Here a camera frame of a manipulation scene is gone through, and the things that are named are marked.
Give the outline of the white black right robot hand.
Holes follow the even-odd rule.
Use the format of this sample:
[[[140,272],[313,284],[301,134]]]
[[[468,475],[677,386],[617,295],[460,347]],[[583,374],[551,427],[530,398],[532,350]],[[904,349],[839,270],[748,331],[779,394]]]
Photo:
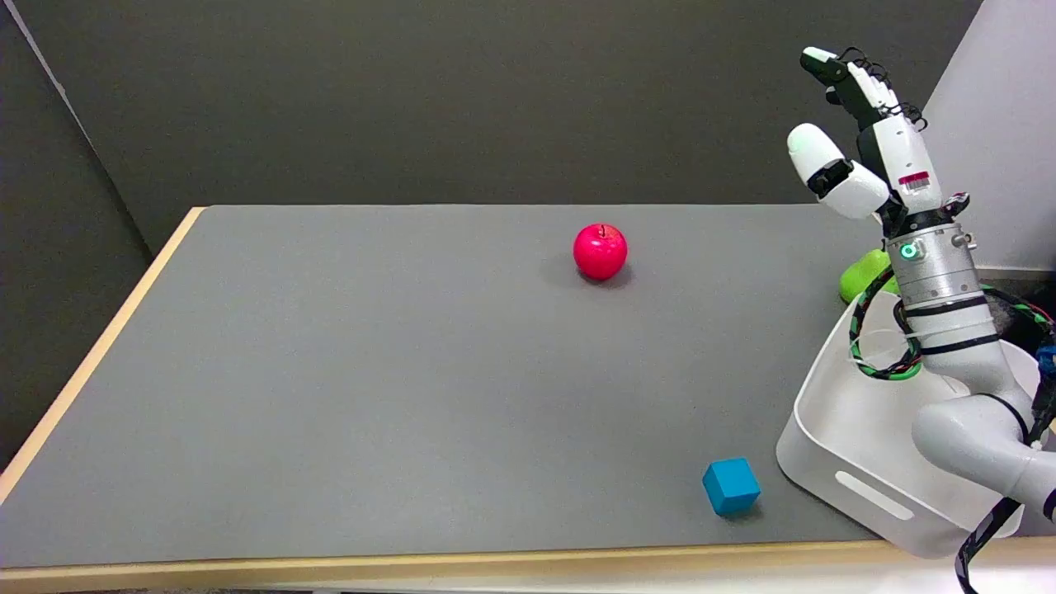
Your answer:
[[[856,47],[838,55],[808,47],[799,63],[857,127],[857,157],[847,157],[814,124],[796,125],[787,136],[797,177],[821,204],[848,219],[878,218],[887,240],[948,224],[965,210],[968,196],[941,189],[922,110],[898,98],[883,64]]]

